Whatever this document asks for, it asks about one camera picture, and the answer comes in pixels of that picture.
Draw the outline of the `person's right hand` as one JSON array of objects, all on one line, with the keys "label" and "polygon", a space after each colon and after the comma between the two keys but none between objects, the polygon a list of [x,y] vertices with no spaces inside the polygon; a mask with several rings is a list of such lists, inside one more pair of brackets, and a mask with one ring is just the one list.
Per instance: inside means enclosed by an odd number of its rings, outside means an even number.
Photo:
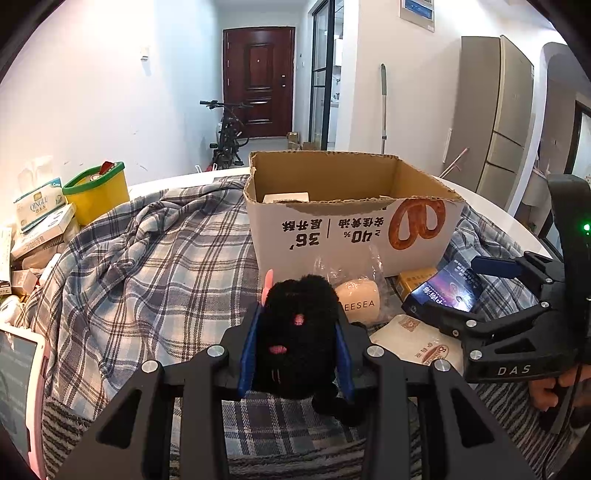
[{"label": "person's right hand", "polygon": [[[556,380],[554,377],[548,377],[538,379],[529,382],[529,394],[532,405],[545,412],[550,408],[554,408],[558,405],[558,396],[553,393],[553,389],[556,384],[563,388],[567,388],[574,385],[577,368],[572,368],[558,377]],[[590,365],[583,365],[581,369],[580,382],[584,382],[590,378]],[[583,407],[590,405],[590,394],[580,393],[574,401],[575,407]]]}]

